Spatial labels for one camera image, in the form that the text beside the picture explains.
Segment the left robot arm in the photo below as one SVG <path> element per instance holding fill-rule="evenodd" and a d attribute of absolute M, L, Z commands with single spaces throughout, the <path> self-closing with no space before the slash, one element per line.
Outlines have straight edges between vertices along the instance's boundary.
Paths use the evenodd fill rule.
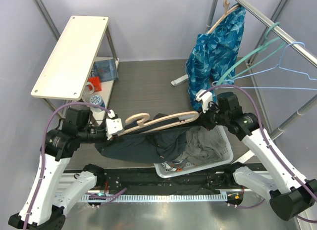
<path fill-rule="evenodd" d="M 102 143 L 122 131 L 121 120 L 107 109 L 108 117 L 103 120 L 106 125 L 90 126 L 90 108 L 88 103 L 69 104 L 62 128 L 45 128 L 31 191 L 21 211 L 9 217 L 10 226 L 18 230 L 60 230 L 70 210 L 87 191 L 105 186 L 105 170 L 88 164 L 60 196 L 55 194 L 66 166 L 82 143 Z"/>

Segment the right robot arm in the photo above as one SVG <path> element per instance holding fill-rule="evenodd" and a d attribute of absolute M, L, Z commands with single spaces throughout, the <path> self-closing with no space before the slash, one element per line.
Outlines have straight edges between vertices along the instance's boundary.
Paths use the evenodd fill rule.
<path fill-rule="evenodd" d="M 269 202 L 274 213 L 288 221 L 312 207 L 317 201 L 317 181 L 308 180 L 283 155 L 253 113 L 244 113 L 232 92 L 218 95 L 200 90 L 195 100 L 202 105 L 201 118 L 207 128 L 224 126 L 261 161 L 271 178 L 252 171 L 241 162 L 226 170 L 224 183 L 230 188 L 242 185 Z"/>

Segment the dark navy shorts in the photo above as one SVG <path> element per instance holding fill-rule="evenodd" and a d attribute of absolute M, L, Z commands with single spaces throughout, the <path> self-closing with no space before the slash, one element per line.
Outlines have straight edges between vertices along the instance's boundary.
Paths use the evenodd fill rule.
<path fill-rule="evenodd" d="M 184 152 L 187 145 L 186 132 L 192 127 L 198 127 L 198 121 L 161 131 L 144 134 L 142 131 L 170 124 L 174 121 L 175 119 L 163 121 L 140 131 L 96 143 L 95 148 L 100 155 L 106 158 L 122 161 L 148 164 L 173 161 Z"/>

